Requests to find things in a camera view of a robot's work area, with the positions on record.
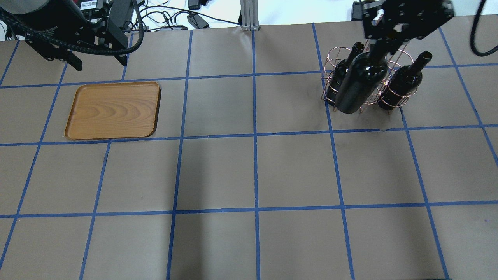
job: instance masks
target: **silver metal bracket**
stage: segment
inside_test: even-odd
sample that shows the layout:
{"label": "silver metal bracket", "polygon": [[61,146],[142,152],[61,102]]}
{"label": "silver metal bracket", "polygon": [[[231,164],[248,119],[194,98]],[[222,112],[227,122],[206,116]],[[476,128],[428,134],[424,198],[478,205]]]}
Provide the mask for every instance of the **silver metal bracket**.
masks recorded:
{"label": "silver metal bracket", "polygon": [[241,0],[242,30],[259,30],[257,0]]}

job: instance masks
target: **dark glass bottle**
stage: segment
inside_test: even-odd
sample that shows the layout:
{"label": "dark glass bottle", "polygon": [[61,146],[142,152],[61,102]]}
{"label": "dark glass bottle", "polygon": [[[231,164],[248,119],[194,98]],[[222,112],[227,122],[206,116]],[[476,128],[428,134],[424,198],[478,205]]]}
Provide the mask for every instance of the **dark glass bottle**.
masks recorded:
{"label": "dark glass bottle", "polygon": [[344,77],[346,76],[346,72],[348,71],[351,62],[355,57],[361,54],[364,49],[365,45],[363,45],[363,43],[360,42],[355,43],[351,48],[351,52],[349,53],[348,58],[341,60],[337,64],[336,68],[334,69],[334,74],[330,79],[329,86],[325,91],[325,96],[328,98],[326,100],[330,105],[335,106],[336,93],[339,91],[341,87],[341,83],[343,82]]}
{"label": "dark glass bottle", "polygon": [[396,108],[404,96],[410,95],[422,82],[422,69],[431,61],[432,53],[422,52],[412,65],[399,68],[389,81],[389,87],[386,87],[380,93],[380,99],[377,102],[379,107],[384,110]]}
{"label": "dark glass bottle", "polygon": [[357,56],[349,67],[336,96],[339,111],[352,114],[362,106],[387,74],[387,45],[378,41],[371,51]]}

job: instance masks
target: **thick black hose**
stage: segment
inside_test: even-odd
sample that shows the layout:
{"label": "thick black hose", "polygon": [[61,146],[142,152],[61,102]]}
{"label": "thick black hose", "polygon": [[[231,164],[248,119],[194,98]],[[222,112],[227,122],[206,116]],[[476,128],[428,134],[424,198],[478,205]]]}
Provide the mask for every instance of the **thick black hose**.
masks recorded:
{"label": "thick black hose", "polygon": [[136,51],[138,49],[138,47],[140,47],[140,45],[143,42],[143,21],[140,17],[140,11],[138,9],[138,4],[136,3],[136,0],[131,0],[131,2],[133,3],[133,7],[135,9],[135,13],[137,14],[137,19],[138,19],[138,31],[139,31],[138,41],[132,47],[127,48],[127,49],[122,49],[122,50],[97,50],[97,49],[85,48],[82,46],[70,44],[70,43],[64,42],[62,40],[49,37],[42,32],[34,30],[33,28],[20,23],[19,21],[11,18],[10,16],[8,16],[2,12],[0,12],[0,19],[2,21],[4,21],[5,23],[7,23],[8,25],[15,26],[17,28],[20,28],[21,30],[23,30],[26,33],[33,34],[36,38],[38,38],[42,41],[45,41],[45,42],[51,43],[51,44],[55,44],[55,45],[58,45],[58,46],[61,46],[61,47],[67,48],[67,49],[72,49],[75,51],[88,53],[88,54],[95,54],[95,55],[124,55],[124,54],[128,54],[128,53]]}
{"label": "thick black hose", "polygon": [[476,16],[474,17],[474,22],[472,23],[472,30],[470,31],[470,49],[477,56],[488,56],[488,55],[495,53],[498,50],[498,45],[496,47],[494,47],[493,49],[486,51],[486,52],[480,52],[476,48],[477,25],[479,24],[479,19],[481,18],[481,13],[483,13],[483,8],[484,8],[485,3],[486,3],[486,0],[481,0],[481,3],[479,4],[479,8],[477,9]]}

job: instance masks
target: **black bottle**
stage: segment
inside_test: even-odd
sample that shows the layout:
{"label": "black bottle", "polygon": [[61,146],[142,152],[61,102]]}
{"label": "black bottle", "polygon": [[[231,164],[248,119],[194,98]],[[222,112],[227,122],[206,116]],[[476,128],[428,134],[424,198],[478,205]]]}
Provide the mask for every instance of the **black bottle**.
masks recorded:
{"label": "black bottle", "polygon": [[334,74],[332,75],[332,79],[330,79],[329,86],[325,91],[325,96],[328,98],[326,100],[330,105],[335,106],[336,93],[339,91],[341,87],[341,83],[343,82],[344,77],[346,76],[346,72],[348,71],[351,62],[355,57],[361,54],[364,49],[365,45],[363,45],[363,43],[360,42],[355,43],[351,48],[351,52],[349,53],[348,58],[341,60],[337,64],[336,68],[334,69]]}
{"label": "black bottle", "polygon": [[410,95],[411,92],[422,82],[422,69],[431,61],[432,53],[422,52],[412,65],[403,66],[396,71],[386,87],[380,93],[377,102],[384,110],[392,110],[401,101],[403,96]]}
{"label": "black bottle", "polygon": [[371,51],[353,60],[336,96],[339,111],[352,114],[367,100],[387,74],[387,52],[387,45],[378,41]]}

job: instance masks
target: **brown wooden board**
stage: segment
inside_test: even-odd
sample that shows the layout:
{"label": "brown wooden board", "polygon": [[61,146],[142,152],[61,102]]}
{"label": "brown wooden board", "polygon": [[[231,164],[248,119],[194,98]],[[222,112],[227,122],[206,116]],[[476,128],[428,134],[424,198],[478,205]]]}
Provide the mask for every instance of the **brown wooden board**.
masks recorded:
{"label": "brown wooden board", "polygon": [[65,136],[71,140],[150,136],[156,129],[160,96],[156,82],[81,86]]}

